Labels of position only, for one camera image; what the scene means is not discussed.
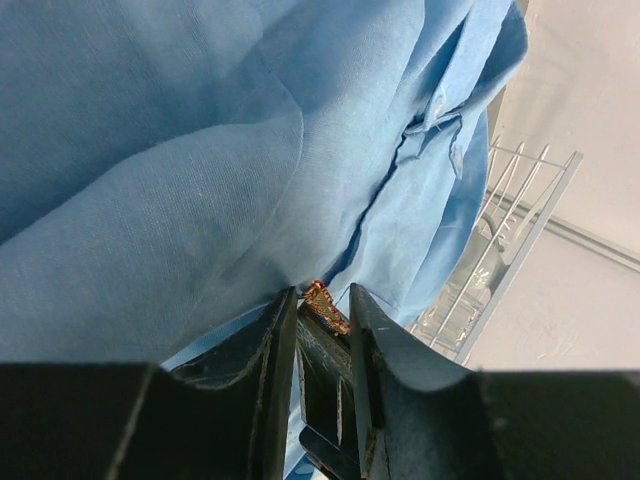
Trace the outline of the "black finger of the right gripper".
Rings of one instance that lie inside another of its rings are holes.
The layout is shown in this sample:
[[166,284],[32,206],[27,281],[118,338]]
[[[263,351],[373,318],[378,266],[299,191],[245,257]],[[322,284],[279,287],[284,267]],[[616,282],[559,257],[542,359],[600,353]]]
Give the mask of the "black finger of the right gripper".
[[334,335],[303,304],[297,311],[300,443],[330,479],[358,479],[360,462],[349,340]]

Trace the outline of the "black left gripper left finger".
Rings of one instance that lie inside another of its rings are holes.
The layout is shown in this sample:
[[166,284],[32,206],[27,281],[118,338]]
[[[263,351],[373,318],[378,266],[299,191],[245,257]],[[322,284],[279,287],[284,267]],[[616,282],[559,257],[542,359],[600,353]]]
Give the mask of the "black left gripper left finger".
[[279,479],[297,295],[173,371],[150,363],[5,363],[5,479]]

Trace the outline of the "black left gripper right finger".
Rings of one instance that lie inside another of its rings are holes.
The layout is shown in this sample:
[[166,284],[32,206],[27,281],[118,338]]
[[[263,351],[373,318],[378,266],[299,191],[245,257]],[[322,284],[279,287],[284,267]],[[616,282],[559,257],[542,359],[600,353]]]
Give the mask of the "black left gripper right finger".
[[351,357],[366,479],[635,479],[635,371],[467,369],[350,288]]

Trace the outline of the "red maple leaf brooch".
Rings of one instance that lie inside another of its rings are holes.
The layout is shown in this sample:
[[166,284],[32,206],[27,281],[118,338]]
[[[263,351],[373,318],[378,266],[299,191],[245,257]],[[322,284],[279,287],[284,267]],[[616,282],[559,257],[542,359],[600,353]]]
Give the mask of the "red maple leaf brooch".
[[335,335],[348,335],[350,325],[346,317],[335,306],[333,297],[321,280],[314,280],[302,294],[307,307]]

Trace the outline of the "light blue button shirt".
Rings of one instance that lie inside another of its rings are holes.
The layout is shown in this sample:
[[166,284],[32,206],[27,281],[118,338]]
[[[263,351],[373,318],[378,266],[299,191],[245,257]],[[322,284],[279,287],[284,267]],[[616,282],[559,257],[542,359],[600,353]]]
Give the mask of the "light blue button shirt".
[[1,357],[180,363],[282,289],[407,324],[483,202],[514,1],[5,1]]

